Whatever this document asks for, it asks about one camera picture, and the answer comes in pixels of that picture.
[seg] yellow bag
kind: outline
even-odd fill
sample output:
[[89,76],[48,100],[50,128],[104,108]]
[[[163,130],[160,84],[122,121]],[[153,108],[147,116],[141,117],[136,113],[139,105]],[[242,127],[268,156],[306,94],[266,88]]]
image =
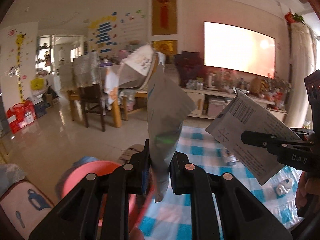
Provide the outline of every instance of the yellow bag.
[[32,90],[40,90],[44,86],[44,79],[43,78],[34,78],[30,81],[30,87]]

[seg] wall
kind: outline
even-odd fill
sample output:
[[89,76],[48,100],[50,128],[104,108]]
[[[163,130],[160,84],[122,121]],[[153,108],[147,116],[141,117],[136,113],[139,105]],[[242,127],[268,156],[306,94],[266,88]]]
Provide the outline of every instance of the wall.
[[23,23],[0,30],[0,84],[5,111],[20,103],[17,76],[9,76],[12,66],[17,66],[17,35],[26,33],[20,49],[20,73],[22,78],[22,93],[26,99],[31,96],[30,81],[36,75],[36,38],[38,22]]
[[[148,0],[103,0],[103,6],[100,6],[99,1],[96,5],[90,12],[89,51],[110,50],[101,55],[111,56],[124,49],[128,41],[139,40],[141,44],[147,42]],[[109,31],[101,33],[100,25],[106,26],[108,23]]]
[[[204,57],[204,21],[247,28],[276,39],[276,71],[289,75],[289,38],[283,18],[253,6],[232,0],[182,0],[182,49],[200,51]],[[245,79],[253,76],[241,73]]]

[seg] wooden chair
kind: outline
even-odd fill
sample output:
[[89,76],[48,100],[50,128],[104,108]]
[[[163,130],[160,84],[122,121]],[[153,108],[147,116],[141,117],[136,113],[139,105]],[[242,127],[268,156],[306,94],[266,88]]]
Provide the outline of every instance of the wooden chair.
[[[103,117],[103,95],[100,90],[100,84],[94,84],[90,87],[78,88],[79,96],[80,96],[80,104],[82,109],[82,114],[84,116],[84,124],[88,128],[88,116],[87,113],[94,113],[100,115],[102,131],[105,131],[105,123]],[[88,107],[86,109],[86,104],[96,104],[93,107]]]

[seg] paper packet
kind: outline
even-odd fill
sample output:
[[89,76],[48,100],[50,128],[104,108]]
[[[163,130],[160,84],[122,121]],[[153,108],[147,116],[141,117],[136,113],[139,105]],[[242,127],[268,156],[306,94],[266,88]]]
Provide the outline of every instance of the paper packet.
[[217,141],[233,152],[258,180],[265,184],[284,165],[266,148],[244,144],[241,134],[245,131],[274,134],[280,139],[300,140],[300,137],[279,121],[267,109],[236,89],[237,96],[206,128]]
[[166,77],[160,63],[148,83],[148,131],[155,202],[162,201],[169,184],[169,164],[184,119],[196,108],[192,99]]

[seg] screw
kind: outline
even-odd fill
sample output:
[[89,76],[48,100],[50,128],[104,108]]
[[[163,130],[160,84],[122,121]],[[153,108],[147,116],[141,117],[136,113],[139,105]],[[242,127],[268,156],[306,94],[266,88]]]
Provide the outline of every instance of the screw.
[[126,171],[131,171],[133,169],[133,165],[130,164],[130,163],[127,163],[123,166],[123,168],[126,170]]
[[87,176],[86,176],[86,179],[87,180],[94,180],[96,178],[96,174],[94,173],[89,173]]
[[225,174],[223,174],[223,178],[226,180],[232,180],[233,176],[231,173],[225,173]]
[[192,163],[188,163],[184,167],[189,171],[192,171],[196,168]]

